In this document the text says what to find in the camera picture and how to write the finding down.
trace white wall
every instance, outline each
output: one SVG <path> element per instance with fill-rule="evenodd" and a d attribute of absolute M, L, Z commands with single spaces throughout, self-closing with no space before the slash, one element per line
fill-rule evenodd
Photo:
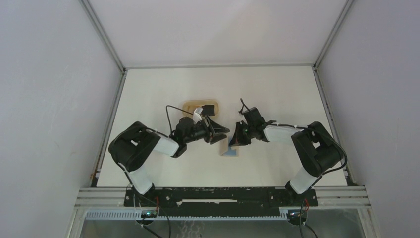
<path fill-rule="evenodd" d="M 119 71 L 76 0 L 0 3 L 0 234 L 63 237 Z"/>
<path fill-rule="evenodd" d="M 420 3 L 356 1 L 320 68 L 383 237 L 418 237 Z"/>
<path fill-rule="evenodd" d="M 346 0 L 91 0 L 126 67 L 314 63 Z"/>

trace white tabletop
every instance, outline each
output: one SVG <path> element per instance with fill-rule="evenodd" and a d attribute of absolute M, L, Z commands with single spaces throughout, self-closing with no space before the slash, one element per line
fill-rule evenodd
<path fill-rule="evenodd" d="M 111 142 L 133 122 L 169 134 L 165 105 L 182 107 L 189 100 L 216 99 L 215 121 L 235 131 L 241 120 L 240 98 L 268 120 L 308 125 L 321 122 L 330 130 L 316 81 L 309 66 L 131 69 L 128 71 Z M 169 109 L 172 127 L 182 113 Z M 252 140 L 238 157 L 219 155 L 220 143 L 203 140 L 187 145 L 179 158 L 152 152 L 143 166 L 155 186 L 284 186 L 302 166 L 294 146 Z M 107 151 L 97 186 L 127 186 L 123 171 Z M 324 176 L 318 186 L 346 186 L 343 171 Z"/>

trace gray wall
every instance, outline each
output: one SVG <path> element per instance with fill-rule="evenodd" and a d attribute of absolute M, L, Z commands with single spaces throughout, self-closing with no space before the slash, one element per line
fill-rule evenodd
<path fill-rule="evenodd" d="M 420 2 L 356 1 L 321 68 L 340 138 L 384 237 L 418 237 Z"/>
<path fill-rule="evenodd" d="M 120 73 L 77 0 L 3 0 L 0 32 L 0 236 L 63 237 Z"/>

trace tan basket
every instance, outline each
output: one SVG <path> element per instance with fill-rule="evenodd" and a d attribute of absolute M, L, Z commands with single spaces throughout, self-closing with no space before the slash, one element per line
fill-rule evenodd
<path fill-rule="evenodd" d="M 211 119 L 216 119 L 219 116 L 219 103 L 215 99 L 208 100 L 191 100 L 184 103 L 182 110 L 193 113 L 196 108 L 199 108 L 204 105 L 214 105 L 214 116 L 211 116 Z M 192 115 L 182 112 L 184 117 L 192 118 Z"/>

